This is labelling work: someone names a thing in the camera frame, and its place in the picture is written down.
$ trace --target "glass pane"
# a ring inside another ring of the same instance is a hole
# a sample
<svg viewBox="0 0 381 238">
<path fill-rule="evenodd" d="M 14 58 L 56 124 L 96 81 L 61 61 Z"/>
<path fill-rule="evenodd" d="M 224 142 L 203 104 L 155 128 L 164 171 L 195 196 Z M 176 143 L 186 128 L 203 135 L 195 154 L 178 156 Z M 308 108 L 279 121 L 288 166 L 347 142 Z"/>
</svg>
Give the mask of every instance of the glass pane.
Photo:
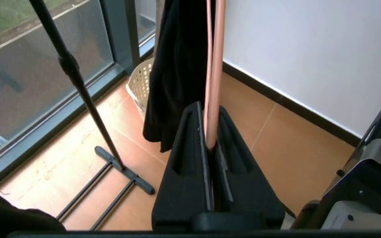
<svg viewBox="0 0 381 238">
<path fill-rule="evenodd" d="M 85 80 L 112 63 L 98 0 L 45 0 Z M 0 147 L 75 89 L 28 0 L 0 0 Z"/>
<path fill-rule="evenodd" d="M 156 0 L 135 0 L 138 38 L 141 44 L 155 33 Z"/>
</svg>

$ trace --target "black garment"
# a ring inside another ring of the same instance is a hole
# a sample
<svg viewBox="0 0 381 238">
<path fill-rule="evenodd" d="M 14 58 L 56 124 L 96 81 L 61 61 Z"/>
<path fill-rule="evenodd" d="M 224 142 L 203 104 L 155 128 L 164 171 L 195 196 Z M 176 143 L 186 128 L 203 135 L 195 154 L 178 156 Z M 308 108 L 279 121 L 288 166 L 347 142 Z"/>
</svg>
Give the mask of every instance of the black garment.
<svg viewBox="0 0 381 238">
<path fill-rule="evenodd" d="M 212 22 L 214 9 L 212 1 Z M 173 146 L 183 110 L 198 100 L 204 105 L 206 24 L 205 0 L 165 1 L 144 124 L 144 137 L 161 141 L 161 152 Z"/>
<path fill-rule="evenodd" d="M 14 231 L 65 231 L 65 228 L 51 215 L 37 209 L 18 209 L 0 197 L 0 237 Z"/>
</svg>

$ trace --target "garment rack stand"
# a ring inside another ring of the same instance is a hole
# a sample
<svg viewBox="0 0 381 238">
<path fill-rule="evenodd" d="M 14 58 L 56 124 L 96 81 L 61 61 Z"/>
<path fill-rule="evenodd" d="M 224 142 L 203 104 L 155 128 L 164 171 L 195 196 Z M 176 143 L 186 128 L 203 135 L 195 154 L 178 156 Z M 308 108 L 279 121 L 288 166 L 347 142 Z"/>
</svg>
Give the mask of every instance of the garment rack stand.
<svg viewBox="0 0 381 238">
<path fill-rule="evenodd" d="M 93 187 L 93 185 L 105 174 L 107 170 L 111 167 L 114 167 L 118 171 L 120 171 L 124 176 L 128 177 L 130 180 L 128 184 L 123 188 L 123 190 L 118 194 L 118 196 L 112 201 L 110 206 L 104 211 L 104 213 L 100 216 L 100 218 L 95 222 L 92 226 L 91 231 L 96 230 L 100 224 L 105 220 L 105 218 L 109 215 L 111 210 L 117 205 L 117 203 L 121 200 L 121 198 L 127 193 L 127 191 L 132 188 L 132 185 L 136 184 L 141 189 L 144 190 L 149 195 L 155 193 L 155 189 L 149 183 L 147 183 L 144 179 L 140 178 L 136 173 L 130 170 L 128 167 L 124 165 L 122 162 L 114 143 L 111 140 L 108 131 L 105 128 L 104 122 L 101 119 L 101 116 L 98 113 L 97 108 L 93 104 L 92 98 L 89 95 L 89 92 L 86 89 L 84 80 L 79 71 L 79 65 L 77 64 L 76 59 L 73 55 L 68 51 L 67 47 L 62 40 L 60 33 L 57 30 L 57 27 L 52 20 L 51 14 L 45 6 L 43 0 L 29 0 L 32 5 L 34 11 L 38 15 L 42 26 L 44 27 L 46 33 L 50 37 L 52 44 L 54 45 L 57 53 L 58 53 L 58 61 L 66 75 L 70 78 L 70 81 L 76 87 L 79 92 L 83 102 L 85 103 L 89 113 L 91 114 L 95 124 L 97 125 L 100 133 L 103 135 L 106 144 L 108 145 L 111 154 L 107 152 L 100 146 L 95 147 L 95 153 L 102 157 L 106 164 L 102 167 L 98 173 L 82 188 L 82 190 L 74 197 L 74 199 L 61 211 L 61 213 L 57 216 L 58 220 L 62 220 L 66 217 L 69 211 L 74 207 L 78 201 L 80 201 L 86 193 Z"/>
</svg>

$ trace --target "pink rod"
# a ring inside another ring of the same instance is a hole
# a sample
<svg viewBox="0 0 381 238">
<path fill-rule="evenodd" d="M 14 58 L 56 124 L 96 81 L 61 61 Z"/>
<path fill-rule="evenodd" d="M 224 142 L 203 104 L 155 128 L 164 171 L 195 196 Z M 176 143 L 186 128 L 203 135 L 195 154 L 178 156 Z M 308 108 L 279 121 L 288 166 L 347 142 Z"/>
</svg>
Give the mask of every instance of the pink rod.
<svg viewBox="0 0 381 238">
<path fill-rule="evenodd" d="M 224 15 L 226 12 L 226 1 L 216 1 L 216 23 L 214 27 L 214 43 L 212 56 L 211 79 L 209 93 L 205 94 L 205 101 L 208 101 L 208 108 L 205 108 L 206 134 L 205 143 L 207 149 L 211 151 L 216 145 L 218 113 L 220 109 L 220 87 L 223 73 L 223 45 L 224 45 Z"/>
<path fill-rule="evenodd" d="M 212 67 L 212 23 L 211 23 L 211 0 L 206 0 L 206 23 L 208 35 L 208 53 L 206 61 L 206 82 L 205 82 L 205 112 L 204 112 L 204 135 L 206 136 L 206 129 L 208 123 L 208 102 L 210 96 L 211 84 L 211 67 Z"/>
</svg>

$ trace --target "black baseboard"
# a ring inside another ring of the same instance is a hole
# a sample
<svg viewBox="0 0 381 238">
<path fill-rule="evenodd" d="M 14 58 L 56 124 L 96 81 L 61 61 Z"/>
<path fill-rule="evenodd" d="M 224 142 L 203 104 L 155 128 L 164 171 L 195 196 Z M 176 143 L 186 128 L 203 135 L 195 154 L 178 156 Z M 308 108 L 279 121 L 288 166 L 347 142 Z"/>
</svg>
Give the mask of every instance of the black baseboard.
<svg viewBox="0 0 381 238">
<path fill-rule="evenodd" d="M 336 136 L 337 138 L 345 141 L 349 145 L 356 147 L 358 143 L 360 142 L 360 138 L 353 135 L 352 133 L 344 130 L 343 128 L 339 126 L 336 126 L 334 123 L 330 122 L 324 117 L 288 99 L 287 97 L 281 95 L 280 93 L 258 82 L 254 78 L 248 76 L 247 74 L 241 72 L 240 70 L 234 68 L 233 66 L 225 62 L 223 62 L 223 72 L 241 81 L 243 84 L 247 85 L 248 87 L 251 87 L 252 89 L 256 90 L 258 93 L 265 95 L 269 99 L 289 109 L 290 111 L 301 116 L 307 121 L 315 124 L 316 126 L 320 127 L 326 132 L 329 132 L 330 134 Z"/>
</svg>

